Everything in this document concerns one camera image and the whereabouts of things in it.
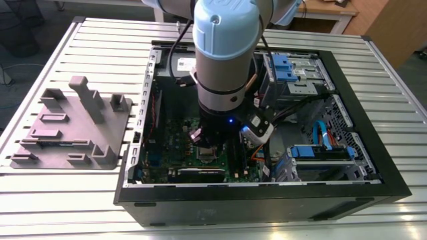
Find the wire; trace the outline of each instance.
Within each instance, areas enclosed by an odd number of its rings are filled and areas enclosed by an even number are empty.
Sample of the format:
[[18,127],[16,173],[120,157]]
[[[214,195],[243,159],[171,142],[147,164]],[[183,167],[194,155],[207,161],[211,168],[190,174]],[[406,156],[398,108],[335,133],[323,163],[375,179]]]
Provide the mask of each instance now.
[[265,43],[266,46],[266,50],[267,50],[267,54],[269,54],[269,58],[270,58],[270,62],[271,62],[271,71],[273,71],[273,81],[274,81],[274,102],[273,102],[273,109],[275,109],[277,106],[277,101],[278,101],[278,76],[277,76],[277,66],[274,63],[274,55],[273,52],[270,51],[270,47],[269,47],[269,43],[267,40],[265,38],[265,35],[261,36],[262,42]]
[[253,158],[253,160],[255,160],[255,161],[259,161],[259,162],[265,162],[265,159],[263,158]]
[[15,84],[15,80],[12,79],[8,83],[7,83],[7,73],[6,73],[6,68],[3,67],[3,64],[0,63],[0,67],[2,67],[2,73],[3,73],[3,85],[10,88],[12,87],[12,85]]
[[244,91],[248,91],[248,90],[250,90],[253,84],[255,83],[255,80],[257,80],[258,77],[259,77],[259,73],[261,73],[259,65],[257,64],[255,53],[253,53],[253,61],[254,61],[255,73],[254,73],[251,79],[247,81],[247,84],[246,84],[246,86],[244,86]]
[[317,100],[327,99],[330,96],[331,96],[330,93],[323,93],[317,96],[306,97],[297,104],[294,104],[293,106],[287,107],[286,109],[278,112],[278,114],[273,118],[273,123],[277,123],[281,119],[286,119],[289,116],[291,116],[306,104]]
[[19,105],[22,105],[22,103],[18,103],[18,104],[15,104],[12,106],[0,106],[0,109],[11,109],[11,108],[18,107]]
[[259,152],[259,150],[262,149],[263,146],[265,146],[265,144],[259,145],[257,151],[254,152],[254,154],[251,156],[251,160],[257,159],[255,155],[257,155],[257,153]]
[[178,46],[178,44],[180,43],[183,37],[184,37],[184,34],[187,33],[187,30],[190,28],[190,26],[192,25],[194,21],[192,20],[188,20],[187,21],[187,24],[186,24],[186,27],[184,29],[182,30],[180,34],[179,34],[179,37],[171,47],[171,51],[168,52],[168,57],[167,57],[167,63],[168,63],[168,74],[171,76],[171,78],[175,80],[175,84],[179,85],[180,87],[190,87],[190,86],[194,86],[196,83],[192,82],[192,83],[186,83],[182,81],[182,77],[178,79],[174,75],[174,70],[172,70],[172,54],[174,54],[174,51],[175,51],[175,48]]
[[7,69],[11,69],[11,68],[15,68],[15,67],[19,67],[19,66],[40,66],[40,67],[44,67],[43,64],[38,64],[38,63],[20,63],[20,64],[15,64],[15,65],[12,65],[12,66],[4,67],[3,64],[0,63],[0,67],[2,67],[2,71],[3,71],[3,84],[4,84],[4,86],[8,87],[8,88],[15,84],[15,80],[12,79],[12,80],[7,83],[6,70],[7,70]]
[[22,63],[22,64],[15,64],[12,66],[7,66],[3,68],[3,70],[7,70],[7,69],[11,69],[11,68],[15,68],[18,66],[40,66],[40,67],[44,67],[43,64],[38,64],[38,63]]
[[302,4],[303,4],[302,18],[306,19],[307,18],[307,3],[306,3],[306,0],[302,0]]
[[275,0],[271,0],[271,17],[270,17],[270,20],[269,20],[269,23],[273,21],[274,19],[274,15],[275,15]]
[[318,128],[321,128],[321,130],[322,130],[323,145],[326,146],[326,150],[333,150],[333,146],[331,146],[330,139],[329,139],[327,125],[326,125],[326,122],[322,121],[322,120],[317,120],[314,122],[314,126],[313,126],[313,142],[314,143],[319,142],[319,140],[318,140]]
[[338,146],[339,143],[338,143],[338,141],[337,141],[337,139],[335,139],[335,137],[334,137],[334,135],[333,135],[333,132],[331,132],[331,129],[330,129],[330,128],[327,129],[327,135],[329,135],[330,138],[331,138],[331,143],[333,143],[333,145],[334,145],[334,146]]

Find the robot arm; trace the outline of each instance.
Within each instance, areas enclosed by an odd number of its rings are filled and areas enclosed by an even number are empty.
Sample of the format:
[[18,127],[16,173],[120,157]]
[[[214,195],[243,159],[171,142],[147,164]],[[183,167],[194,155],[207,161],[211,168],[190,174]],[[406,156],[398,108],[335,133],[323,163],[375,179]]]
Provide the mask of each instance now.
[[231,118],[242,123],[239,130],[254,144],[266,143],[274,126],[253,103],[244,102],[251,59],[267,24],[290,24],[302,0],[142,1],[194,20],[194,77],[202,121],[207,123],[204,130],[199,129],[190,136],[195,144],[200,142],[208,146],[222,142],[212,138],[220,135],[224,139],[234,131],[227,127]]

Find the black computer case frame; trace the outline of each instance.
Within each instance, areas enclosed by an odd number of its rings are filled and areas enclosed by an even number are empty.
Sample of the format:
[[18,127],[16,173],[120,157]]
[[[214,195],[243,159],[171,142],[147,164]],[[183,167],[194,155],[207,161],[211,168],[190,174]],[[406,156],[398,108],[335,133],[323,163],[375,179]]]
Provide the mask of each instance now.
[[254,187],[124,187],[124,156],[114,204],[123,206],[143,226],[335,220],[375,204],[391,203],[411,195],[333,53],[290,48],[278,50],[319,55],[382,184],[279,186],[266,182]]

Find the open computer tower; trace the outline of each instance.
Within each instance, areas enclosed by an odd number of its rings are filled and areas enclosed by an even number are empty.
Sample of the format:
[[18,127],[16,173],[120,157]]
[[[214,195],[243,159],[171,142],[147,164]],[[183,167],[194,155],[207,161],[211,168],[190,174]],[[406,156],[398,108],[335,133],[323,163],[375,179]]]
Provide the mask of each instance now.
[[[114,199],[143,226],[335,220],[411,195],[330,51],[273,48],[283,63],[274,69],[265,49],[257,49],[261,74],[247,97],[259,107],[277,101],[286,109],[329,93],[278,124],[267,153],[271,177],[263,181],[265,163],[257,159],[266,152],[242,135],[214,150],[191,144],[188,131],[199,124],[196,88],[182,88],[170,78],[172,44],[152,44]],[[195,46],[182,43],[172,58],[175,75],[188,75],[194,64]],[[279,97],[273,94],[277,70]],[[334,154],[317,142],[317,122],[327,127]]]

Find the wooden table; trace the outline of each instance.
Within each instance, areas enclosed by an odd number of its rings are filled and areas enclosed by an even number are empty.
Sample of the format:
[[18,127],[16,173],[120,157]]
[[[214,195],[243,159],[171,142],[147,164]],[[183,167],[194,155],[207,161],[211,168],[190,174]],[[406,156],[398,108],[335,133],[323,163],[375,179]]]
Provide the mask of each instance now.
[[[331,34],[342,34],[354,16],[359,14],[358,9],[349,2],[346,7],[335,5],[335,1],[306,0],[307,4],[307,19],[323,19],[337,21]],[[303,17],[305,4],[301,4],[297,18]]]

